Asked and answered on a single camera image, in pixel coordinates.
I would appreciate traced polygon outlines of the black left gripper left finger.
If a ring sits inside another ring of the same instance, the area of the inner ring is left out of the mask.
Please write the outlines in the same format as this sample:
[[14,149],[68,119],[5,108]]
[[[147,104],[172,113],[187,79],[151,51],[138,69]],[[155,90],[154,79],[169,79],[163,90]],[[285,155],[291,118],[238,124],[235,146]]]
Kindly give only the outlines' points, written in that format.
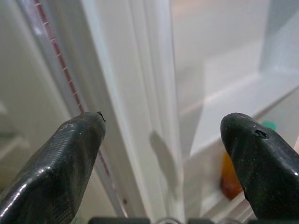
[[0,224],[71,224],[105,134],[100,112],[64,122],[0,193]]

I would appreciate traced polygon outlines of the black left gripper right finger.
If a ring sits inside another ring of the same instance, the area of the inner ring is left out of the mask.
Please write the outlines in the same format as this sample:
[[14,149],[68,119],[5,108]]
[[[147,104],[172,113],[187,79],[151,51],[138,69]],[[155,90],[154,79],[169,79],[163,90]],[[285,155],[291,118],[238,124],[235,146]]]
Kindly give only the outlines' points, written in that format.
[[242,113],[221,120],[221,140],[258,221],[299,224],[299,154]]

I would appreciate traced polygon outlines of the translucent fridge door bin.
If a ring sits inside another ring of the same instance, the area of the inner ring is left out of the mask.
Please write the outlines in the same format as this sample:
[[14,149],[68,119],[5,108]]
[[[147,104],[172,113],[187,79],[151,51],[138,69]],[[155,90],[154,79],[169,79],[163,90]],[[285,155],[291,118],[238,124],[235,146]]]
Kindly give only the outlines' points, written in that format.
[[260,123],[272,123],[294,146],[299,135],[299,72],[268,71],[252,74],[204,103],[192,148],[185,161],[184,203],[186,217],[226,218],[241,223],[254,213],[240,193],[228,200],[220,189],[224,146],[222,118],[233,112],[247,114]]

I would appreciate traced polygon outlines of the orange sauce bottle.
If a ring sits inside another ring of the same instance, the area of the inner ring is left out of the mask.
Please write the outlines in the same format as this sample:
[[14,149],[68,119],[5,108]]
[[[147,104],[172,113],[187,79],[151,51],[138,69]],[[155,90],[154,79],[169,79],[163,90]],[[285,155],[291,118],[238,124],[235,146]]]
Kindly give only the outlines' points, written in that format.
[[229,200],[233,200],[242,192],[241,184],[227,152],[224,153],[222,160],[220,188],[222,193]]

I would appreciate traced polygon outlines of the green bottle cap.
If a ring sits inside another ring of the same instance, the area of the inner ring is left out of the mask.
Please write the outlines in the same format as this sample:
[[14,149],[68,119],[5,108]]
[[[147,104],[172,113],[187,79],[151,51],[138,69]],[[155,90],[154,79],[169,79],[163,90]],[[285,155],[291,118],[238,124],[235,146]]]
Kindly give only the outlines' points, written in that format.
[[277,124],[274,121],[263,121],[262,125],[267,128],[270,128],[271,130],[277,130]]

